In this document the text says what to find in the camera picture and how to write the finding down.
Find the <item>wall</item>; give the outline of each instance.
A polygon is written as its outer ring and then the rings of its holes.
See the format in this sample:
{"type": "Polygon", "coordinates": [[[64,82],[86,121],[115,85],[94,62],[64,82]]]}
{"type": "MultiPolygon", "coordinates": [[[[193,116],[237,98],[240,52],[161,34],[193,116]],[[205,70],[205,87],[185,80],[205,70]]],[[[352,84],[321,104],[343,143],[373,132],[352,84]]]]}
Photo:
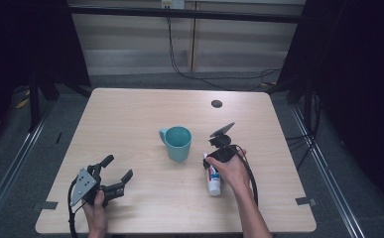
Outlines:
{"type": "MultiPolygon", "coordinates": [[[[86,1],[89,4],[161,8],[161,1],[86,1]]],[[[302,0],[187,1],[186,9],[299,16],[302,0]]],[[[174,71],[167,19],[72,15],[89,74],[174,71]]],[[[286,57],[296,24],[172,19],[174,56],[180,71],[263,70],[286,57]]]]}

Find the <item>bottle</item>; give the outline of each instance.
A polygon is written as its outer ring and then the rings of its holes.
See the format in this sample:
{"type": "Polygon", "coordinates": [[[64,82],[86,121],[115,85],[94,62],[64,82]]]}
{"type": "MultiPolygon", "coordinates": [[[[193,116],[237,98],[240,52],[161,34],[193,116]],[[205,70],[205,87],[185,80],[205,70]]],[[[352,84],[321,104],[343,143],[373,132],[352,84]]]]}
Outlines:
{"type": "Polygon", "coordinates": [[[210,166],[206,170],[207,177],[207,188],[209,189],[210,195],[220,195],[220,174],[219,171],[210,166]]]}

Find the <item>cup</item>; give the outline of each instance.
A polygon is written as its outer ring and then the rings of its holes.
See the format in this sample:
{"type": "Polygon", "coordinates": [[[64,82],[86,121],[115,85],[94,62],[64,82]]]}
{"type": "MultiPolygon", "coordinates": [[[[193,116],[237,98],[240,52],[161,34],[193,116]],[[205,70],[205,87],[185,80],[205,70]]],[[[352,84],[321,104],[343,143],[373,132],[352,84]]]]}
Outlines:
{"type": "Polygon", "coordinates": [[[189,129],[182,126],[161,128],[160,137],[173,161],[181,162],[188,158],[192,144],[192,133],[189,129]]]}

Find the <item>wall socket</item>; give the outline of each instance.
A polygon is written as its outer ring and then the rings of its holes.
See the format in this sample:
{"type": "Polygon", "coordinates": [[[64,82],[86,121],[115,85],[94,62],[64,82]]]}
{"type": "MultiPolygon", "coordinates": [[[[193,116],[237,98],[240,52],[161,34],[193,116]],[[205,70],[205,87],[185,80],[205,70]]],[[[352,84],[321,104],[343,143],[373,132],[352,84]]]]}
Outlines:
{"type": "Polygon", "coordinates": [[[185,9],[185,0],[161,0],[163,9],[185,9]]]}

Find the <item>light wood tabletop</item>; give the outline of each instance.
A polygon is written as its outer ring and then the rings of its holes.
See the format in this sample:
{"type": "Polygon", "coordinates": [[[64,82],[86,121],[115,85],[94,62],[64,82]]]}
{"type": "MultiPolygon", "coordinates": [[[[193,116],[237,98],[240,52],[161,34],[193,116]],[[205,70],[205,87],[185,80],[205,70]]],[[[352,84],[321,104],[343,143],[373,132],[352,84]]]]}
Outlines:
{"type": "MultiPolygon", "coordinates": [[[[259,209],[271,232],[311,232],[317,227],[281,126],[268,94],[163,89],[98,88],[86,105],[59,173],[47,198],[54,210],[42,210],[36,229],[43,234],[69,233],[67,191],[79,169],[115,160],[102,169],[101,184],[112,185],[132,169],[125,194],[106,207],[113,234],[241,232],[232,189],[210,196],[203,153],[216,150],[209,135],[231,123],[232,144],[247,151],[256,178],[259,209]],[[220,100],[215,108],[212,100],[220,100]],[[189,128],[192,146],[182,163],[172,161],[159,130],[189,128]]],[[[76,230],[87,232],[80,209],[76,230]]]]}

